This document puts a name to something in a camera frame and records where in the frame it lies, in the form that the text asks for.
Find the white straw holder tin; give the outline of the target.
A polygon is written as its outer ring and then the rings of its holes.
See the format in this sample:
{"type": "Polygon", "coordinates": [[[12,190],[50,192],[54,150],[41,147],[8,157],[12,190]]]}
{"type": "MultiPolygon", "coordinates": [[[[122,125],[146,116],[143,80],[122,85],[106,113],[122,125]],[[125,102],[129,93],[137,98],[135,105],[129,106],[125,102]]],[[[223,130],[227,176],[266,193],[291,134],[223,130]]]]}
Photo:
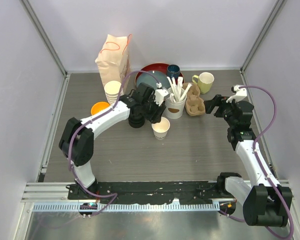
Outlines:
{"type": "Polygon", "coordinates": [[[164,110],[164,115],[169,119],[179,119],[184,112],[186,99],[180,102],[172,101],[171,97],[165,100],[166,109],[164,110]]]}

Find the brown cardboard cup carrier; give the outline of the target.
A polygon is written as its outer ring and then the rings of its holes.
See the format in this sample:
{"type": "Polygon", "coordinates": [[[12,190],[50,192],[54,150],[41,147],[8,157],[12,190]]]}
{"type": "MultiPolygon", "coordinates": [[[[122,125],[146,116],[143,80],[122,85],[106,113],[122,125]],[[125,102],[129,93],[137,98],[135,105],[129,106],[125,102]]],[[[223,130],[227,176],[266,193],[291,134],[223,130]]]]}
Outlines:
{"type": "Polygon", "coordinates": [[[200,89],[196,84],[192,84],[186,94],[185,109],[188,115],[195,117],[206,113],[204,100],[200,97],[200,89]]]}

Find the dark blue ceramic cup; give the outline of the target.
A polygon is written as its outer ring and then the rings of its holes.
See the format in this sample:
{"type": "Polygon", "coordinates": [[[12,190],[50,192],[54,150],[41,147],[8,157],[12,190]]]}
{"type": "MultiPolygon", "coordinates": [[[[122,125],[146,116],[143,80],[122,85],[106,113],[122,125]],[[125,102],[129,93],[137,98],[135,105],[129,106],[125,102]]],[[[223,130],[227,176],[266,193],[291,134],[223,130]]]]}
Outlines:
{"type": "Polygon", "coordinates": [[[180,76],[180,67],[175,64],[168,65],[166,68],[166,75],[171,79],[177,79],[180,76]]]}

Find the aluminium frame rail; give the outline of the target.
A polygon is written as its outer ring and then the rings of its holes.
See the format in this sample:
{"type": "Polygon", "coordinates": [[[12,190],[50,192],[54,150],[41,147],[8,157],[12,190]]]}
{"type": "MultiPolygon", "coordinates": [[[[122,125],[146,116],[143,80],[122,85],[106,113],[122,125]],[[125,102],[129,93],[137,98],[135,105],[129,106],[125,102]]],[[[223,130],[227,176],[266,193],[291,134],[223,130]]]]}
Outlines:
{"type": "Polygon", "coordinates": [[[21,198],[34,212],[202,212],[232,214],[239,201],[213,181],[99,182],[96,196],[74,183],[28,183],[21,198]]]}

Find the blue ceramic plate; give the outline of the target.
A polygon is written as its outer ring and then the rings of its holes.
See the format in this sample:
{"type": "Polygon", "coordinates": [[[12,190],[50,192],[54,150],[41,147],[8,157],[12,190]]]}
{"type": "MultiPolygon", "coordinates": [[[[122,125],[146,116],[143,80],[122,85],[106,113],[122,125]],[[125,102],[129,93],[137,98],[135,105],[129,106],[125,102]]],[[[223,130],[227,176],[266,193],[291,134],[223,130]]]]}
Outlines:
{"type": "MultiPolygon", "coordinates": [[[[161,83],[162,87],[165,89],[170,88],[169,81],[167,79],[167,76],[162,73],[161,71],[151,70],[149,71],[150,74],[154,75],[156,79],[161,83]]],[[[154,90],[156,90],[157,87],[157,81],[150,76],[149,74],[142,73],[136,80],[136,87],[138,87],[141,83],[145,83],[149,86],[151,86],[154,90]]]]}

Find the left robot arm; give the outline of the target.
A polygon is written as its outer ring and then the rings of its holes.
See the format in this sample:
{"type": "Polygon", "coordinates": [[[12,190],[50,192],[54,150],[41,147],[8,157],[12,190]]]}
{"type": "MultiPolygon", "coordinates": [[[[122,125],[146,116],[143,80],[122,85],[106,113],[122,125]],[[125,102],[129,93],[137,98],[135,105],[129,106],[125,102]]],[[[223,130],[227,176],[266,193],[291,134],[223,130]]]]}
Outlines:
{"type": "Polygon", "coordinates": [[[124,94],[106,109],[90,117],[67,121],[59,148],[68,160],[79,194],[90,200],[96,196],[98,181],[91,168],[94,141],[104,131],[121,121],[128,121],[132,128],[140,128],[149,121],[159,123],[166,109],[165,100],[170,93],[167,89],[142,83],[129,94],[124,94]]]}

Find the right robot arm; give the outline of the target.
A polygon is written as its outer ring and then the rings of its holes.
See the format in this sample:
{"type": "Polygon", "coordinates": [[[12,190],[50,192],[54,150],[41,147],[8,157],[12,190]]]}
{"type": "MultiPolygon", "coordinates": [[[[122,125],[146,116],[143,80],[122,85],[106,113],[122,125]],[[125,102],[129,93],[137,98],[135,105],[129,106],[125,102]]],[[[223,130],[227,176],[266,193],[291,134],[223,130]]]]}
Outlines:
{"type": "Polygon", "coordinates": [[[236,173],[221,173],[223,178],[216,184],[216,193],[223,198],[233,195],[243,207],[243,217],[249,226],[285,227],[288,214],[285,207],[292,203],[292,191],[282,186],[264,160],[256,135],[251,126],[254,106],[247,101],[231,100],[217,94],[204,101],[205,112],[214,113],[227,124],[227,139],[240,157],[248,174],[250,184],[236,173]]]}

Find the white paper cup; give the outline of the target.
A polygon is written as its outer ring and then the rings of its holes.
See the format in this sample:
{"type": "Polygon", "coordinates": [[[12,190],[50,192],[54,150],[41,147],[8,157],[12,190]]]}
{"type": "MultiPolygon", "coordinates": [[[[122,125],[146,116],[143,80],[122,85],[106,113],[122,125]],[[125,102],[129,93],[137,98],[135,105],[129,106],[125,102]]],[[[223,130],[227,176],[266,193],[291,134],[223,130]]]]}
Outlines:
{"type": "Polygon", "coordinates": [[[165,117],[161,117],[161,121],[158,123],[152,123],[151,127],[154,137],[158,140],[163,140],[166,137],[170,126],[170,121],[165,117]]]}

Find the brown paper takeout bag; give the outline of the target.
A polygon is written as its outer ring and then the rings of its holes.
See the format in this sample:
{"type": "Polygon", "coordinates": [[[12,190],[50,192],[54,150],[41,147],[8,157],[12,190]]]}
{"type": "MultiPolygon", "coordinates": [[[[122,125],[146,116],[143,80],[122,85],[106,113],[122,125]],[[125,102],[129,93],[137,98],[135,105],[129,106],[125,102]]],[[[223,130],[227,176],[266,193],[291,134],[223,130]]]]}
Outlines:
{"type": "Polygon", "coordinates": [[[129,52],[131,38],[132,34],[120,37],[107,35],[95,59],[103,86],[111,81],[122,83],[126,75],[131,72],[129,52]]]}

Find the light green ceramic mug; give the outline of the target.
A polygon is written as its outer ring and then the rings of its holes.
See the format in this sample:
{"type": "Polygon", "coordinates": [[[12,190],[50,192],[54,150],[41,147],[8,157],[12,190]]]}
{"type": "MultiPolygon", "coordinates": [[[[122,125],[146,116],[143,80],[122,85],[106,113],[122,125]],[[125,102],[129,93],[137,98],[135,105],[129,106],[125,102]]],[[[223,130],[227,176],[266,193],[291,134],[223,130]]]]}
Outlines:
{"type": "Polygon", "coordinates": [[[210,72],[202,72],[200,75],[193,75],[191,80],[197,84],[201,94],[206,94],[210,91],[215,77],[210,72]]]}

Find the orange plastic bowl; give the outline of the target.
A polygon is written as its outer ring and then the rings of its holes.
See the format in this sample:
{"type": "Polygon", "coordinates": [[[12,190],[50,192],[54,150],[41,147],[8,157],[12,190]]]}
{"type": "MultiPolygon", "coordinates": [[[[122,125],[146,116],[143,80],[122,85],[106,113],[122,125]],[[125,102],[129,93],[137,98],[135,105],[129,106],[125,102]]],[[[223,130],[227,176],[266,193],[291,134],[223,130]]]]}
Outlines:
{"type": "Polygon", "coordinates": [[[110,104],[108,102],[105,102],[105,101],[97,102],[91,107],[90,113],[93,116],[93,115],[105,110],[109,106],[110,106],[110,104]]]}

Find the stack of white paper cups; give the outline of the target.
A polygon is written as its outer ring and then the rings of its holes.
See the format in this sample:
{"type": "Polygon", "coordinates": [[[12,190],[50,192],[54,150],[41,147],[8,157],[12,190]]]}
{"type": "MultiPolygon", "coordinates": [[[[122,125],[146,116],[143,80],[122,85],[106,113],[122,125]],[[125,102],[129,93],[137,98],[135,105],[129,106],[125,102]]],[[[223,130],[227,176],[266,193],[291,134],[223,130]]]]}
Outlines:
{"type": "Polygon", "coordinates": [[[124,94],[123,90],[121,89],[122,84],[119,81],[109,81],[104,86],[104,92],[106,95],[107,102],[109,104],[114,104],[118,98],[118,96],[122,96],[124,94]]]}

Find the red round tray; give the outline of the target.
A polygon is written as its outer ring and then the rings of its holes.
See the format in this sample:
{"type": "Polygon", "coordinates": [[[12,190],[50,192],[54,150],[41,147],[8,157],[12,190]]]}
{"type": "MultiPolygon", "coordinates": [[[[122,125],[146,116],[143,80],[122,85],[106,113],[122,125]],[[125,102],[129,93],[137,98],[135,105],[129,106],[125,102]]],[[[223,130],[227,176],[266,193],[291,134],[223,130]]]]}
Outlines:
{"type": "Polygon", "coordinates": [[[153,64],[150,64],[150,65],[148,65],[148,66],[145,66],[144,68],[142,68],[141,70],[140,70],[140,72],[137,74],[137,76],[135,77],[135,85],[136,85],[136,82],[137,82],[137,79],[138,79],[138,77],[142,74],[142,73],[145,73],[145,74],[148,74],[148,75],[150,75],[151,77],[153,77],[155,80],[156,80],[156,82],[157,83],[160,83],[157,79],[156,79],[156,77],[154,76],[154,75],[152,75],[151,73],[149,73],[149,71],[160,71],[160,72],[162,72],[162,73],[164,73],[165,75],[166,75],[166,77],[167,77],[167,74],[166,74],[166,72],[167,72],[167,67],[168,67],[168,64],[166,64],[166,63],[153,63],[153,64]]]}

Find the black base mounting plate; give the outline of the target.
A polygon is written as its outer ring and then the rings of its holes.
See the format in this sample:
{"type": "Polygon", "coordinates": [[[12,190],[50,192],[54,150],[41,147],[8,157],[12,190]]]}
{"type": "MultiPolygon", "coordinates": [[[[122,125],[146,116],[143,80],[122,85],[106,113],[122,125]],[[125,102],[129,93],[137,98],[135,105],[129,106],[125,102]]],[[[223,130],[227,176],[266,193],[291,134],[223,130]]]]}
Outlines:
{"type": "Polygon", "coordinates": [[[98,182],[93,192],[101,196],[117,194],[112,203],[119,205],[169,205],[175,199],[181,205],[210,204],[213,199],[234,197],[213,181],[98,182]]]}

